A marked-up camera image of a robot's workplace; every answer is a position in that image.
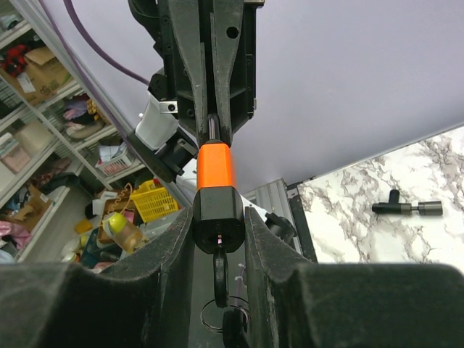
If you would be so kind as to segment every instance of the plastic basket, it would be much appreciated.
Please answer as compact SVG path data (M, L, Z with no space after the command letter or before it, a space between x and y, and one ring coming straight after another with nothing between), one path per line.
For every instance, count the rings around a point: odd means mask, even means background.
M125 149L122 154L111 159L108 162L97 163L95 168L100 169L106 176L111 176L129 168L134 160L134 156Z
M142 183L131 194L130 199L136 205L137 211L145 223L179 210L177 202L166 188L153 180Z

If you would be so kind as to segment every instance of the white wall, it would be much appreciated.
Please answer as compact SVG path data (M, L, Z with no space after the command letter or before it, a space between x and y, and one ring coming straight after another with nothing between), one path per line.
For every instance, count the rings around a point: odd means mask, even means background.
M162 66L126 0L74 2L118 62L148 79ZM62 2L47 3L81 61L135 122L145 87L91 51ZM327 173L464 123L463 12L461 0L266 1L257 26L258 110L233 143L241 191Z

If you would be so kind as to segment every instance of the white basket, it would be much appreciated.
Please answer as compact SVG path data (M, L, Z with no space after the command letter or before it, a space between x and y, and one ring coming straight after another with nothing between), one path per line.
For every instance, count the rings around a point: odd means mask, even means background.
M109 162L96 164L95 168L100 169L106 176L111 176L129 168L134 161L134 156L125 149L122 154L111 159Z

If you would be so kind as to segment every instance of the orange handle section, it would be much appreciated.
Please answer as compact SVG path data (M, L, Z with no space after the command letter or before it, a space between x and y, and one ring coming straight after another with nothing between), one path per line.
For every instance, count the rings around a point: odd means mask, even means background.
M205 144L196 161L196 189L233 186L236 188L232 152L224 143Z

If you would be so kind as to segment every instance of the screw hole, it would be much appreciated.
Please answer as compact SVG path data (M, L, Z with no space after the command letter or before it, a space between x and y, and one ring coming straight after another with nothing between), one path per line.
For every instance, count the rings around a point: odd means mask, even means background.
M229 38L238 38L239 37L239 29L235 28L235 27L229 27L227 28L227 36Z

